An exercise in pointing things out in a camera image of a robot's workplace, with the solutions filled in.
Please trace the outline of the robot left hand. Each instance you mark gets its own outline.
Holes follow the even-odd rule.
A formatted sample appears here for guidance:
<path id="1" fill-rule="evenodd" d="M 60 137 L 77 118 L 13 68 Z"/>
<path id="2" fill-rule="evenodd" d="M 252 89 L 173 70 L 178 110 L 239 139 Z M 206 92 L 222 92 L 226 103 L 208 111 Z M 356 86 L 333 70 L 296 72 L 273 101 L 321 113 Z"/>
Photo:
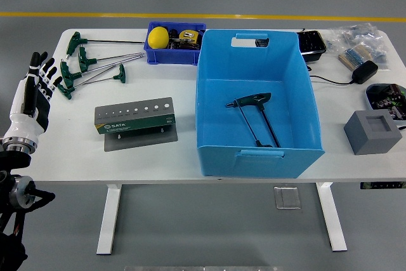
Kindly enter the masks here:
<path id="1" fill-rule="evenodd" d="M 3 142 L 12 142 L 21 138 L 36 142 L 48 128 L 50 101 L 62 77 L 56 76 L 54 58 L 48 53 L 34 52 L 26 75 L 18 83 L 10 110 L 10 128 Z"/>

